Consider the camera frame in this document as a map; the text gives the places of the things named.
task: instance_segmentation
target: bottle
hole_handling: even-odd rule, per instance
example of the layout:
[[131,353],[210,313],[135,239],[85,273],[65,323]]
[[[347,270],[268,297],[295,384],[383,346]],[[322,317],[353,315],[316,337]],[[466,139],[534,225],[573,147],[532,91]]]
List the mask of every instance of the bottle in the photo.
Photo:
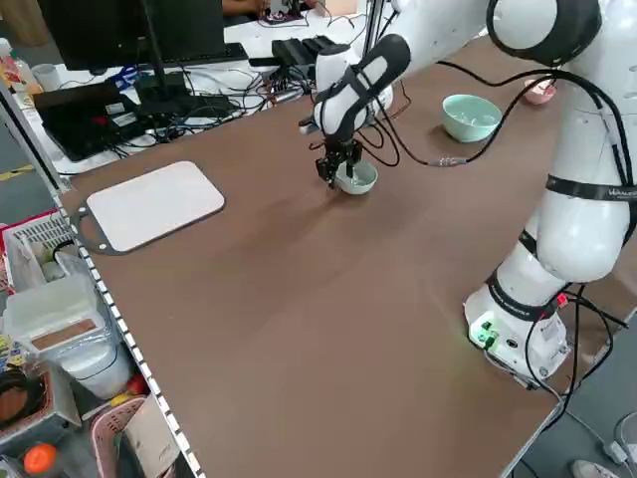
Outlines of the bottle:
[[31,73],[27,63],[18,58],[5,38],[0,38],[0,62],[2,63],[2,77],[5,84],[9,84],[17,94],[18,100],[25,106],[33,106],[33,96],[41,93],[42,88]]
[[29,95],[32,100],[34,95],[42,92],[42,87],[40,87],[38,80],[36,80],[36,77],[33,75],[33,72],[31,71],[31,68],[29,68],[29,65],[27,65],[27,62],[25,62],[21,58],[18,58],[15,55],[15,52],[11,52],[11,57],[15,62],[16,68],[18,69],[18,77],[24,85],[27,95]]
[[0,38],[0,65],[2,66],[2,80],[11,90],[14,80],[19,80],[18,69],[11,57],[11,44],[6,38]]

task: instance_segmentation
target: orange ball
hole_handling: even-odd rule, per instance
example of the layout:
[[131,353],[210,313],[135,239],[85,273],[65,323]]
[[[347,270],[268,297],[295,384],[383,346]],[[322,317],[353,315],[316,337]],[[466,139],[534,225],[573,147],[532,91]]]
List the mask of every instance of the orange ball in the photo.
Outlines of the orange ball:
[[56,447],[49,443],[34,446],[24,456],[24,469],[27,473],[44,473],[55,465],[57,454]]

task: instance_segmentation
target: small bowl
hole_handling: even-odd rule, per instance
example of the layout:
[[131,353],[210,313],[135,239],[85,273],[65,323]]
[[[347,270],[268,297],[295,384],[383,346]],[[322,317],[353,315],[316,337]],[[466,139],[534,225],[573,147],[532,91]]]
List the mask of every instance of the small bowl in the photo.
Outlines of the small bowl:
[[[525,87],[533,83],[535,80],[526,80]],[[555,96],[557,88],[551,84],[552,80],[546,80],[535,86],[533,89],[525,93],[525,100],[532,105],[544,105]]]
[[482,141],[502,120],[502,112],[493,103],[473,95],[454,95],[442,102],[443,126],[459,142]]
[[343,162],[336,171],[336,184],[347,194],[360,195],[374,187],[378,180],[378,170],[362,160],[354,167],[353,180],[347,177],[347,163]]

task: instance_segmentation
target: computer monitor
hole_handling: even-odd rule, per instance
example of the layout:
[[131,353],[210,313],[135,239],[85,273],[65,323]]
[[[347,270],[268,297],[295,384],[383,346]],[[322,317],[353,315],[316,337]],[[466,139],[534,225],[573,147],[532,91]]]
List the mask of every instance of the computer monitor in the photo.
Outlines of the computer monitor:
[[[38,0],[69,70],[99,70],[152,61],[139,0]],[[221,0],[146,0],[161,60],[224,49]]]

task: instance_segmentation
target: table surface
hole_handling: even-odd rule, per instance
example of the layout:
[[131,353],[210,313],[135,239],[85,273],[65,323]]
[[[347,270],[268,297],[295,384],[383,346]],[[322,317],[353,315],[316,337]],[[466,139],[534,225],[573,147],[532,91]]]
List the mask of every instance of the table surface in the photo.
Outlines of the table surface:
[[[391,6],[389,4],[387,4],[386,10],[387,13],[385,16],[388,17],[389,12],[391,12]],[[360,11],[364,12],[364,3],[362,3]],[[307,24],[305,20],[299,20],[272,27],[263,22],[250,22],[228,27],[224,29],[225,42],[241,43],[250,58],[260,58],[272,56],[273,40],[287,40],[289,38],[303,39],[316,35],[326,35],[335,42],[349,43],[356,39],[352,43],[352,48],[359,54],[362,52],[366,15],[351,15],[351,23],[345,18],[339,18],[330,23],[329,18],[321,16],[314,10],[304,12],[304,14],[307,15]],[[57,68],[65,88],[73,88],[86,83],[99,83],[117,74],[120,70],[120,68],[111,68],[102,76],[92,77],[89,72],[70,72],[64,65],[58,65]],[[236,93],[236,90],[245,89],[257,75],[273,69],[251,68],[247,61],[242,61],[188,67],[188,70],[192,72],[191,80],[195,90],[198,92],[230,94]],[[133,88],[125,90],[124,93],[134,102],[138,103],[138,97]],[[248,108],[253,107],[259,102],[258,99],[255,99],[253,104],[250,104],[251,100],[252,99],[245,100]],[[24,108],[23,112],[35,132],[36,137],[43,145],[45,152],[51,157],[54,167],[61,174],[83,173],[119,160],[119,156],[114,152],[105,151],[83,161],[70,161],[46,134],[42,127],[42,119],[38,113],[33,108]],[[200,119],[199,121],[208,122],[208,119]],[[197,124],[197,119],[192,119],[189,123]],[[154,140],[152,140],[150,136],[144,136],[134,139],[133,142],[135,144],[150,145],[154,143]],[[129,154],[139,152],[139,148],[134,147],[122,146],[121,149]]]
[[[493,79],[529,67],[486,40],[454,60]],[[505,107],[520,88],[490,90],[439,66],[406,86],[414,104],[396,126],[426,158],[476,147],[440,129],[446,96]],[[62,202],[73,212],[179,160],[226,196],[222,213],[140,250],[92,254],[208,476],[498,476],[554,401],[486,363],[462,303],[543,191],[559,102],[518,107],[470,166],[379,165],[363,197],[318,179],[308,144],[319,138],[297,128],[310,107],[282,105],[90,171]],[[620,316],[635,303],[615,277],[591,297]],[[596,350],[600,330],[584,319]]]

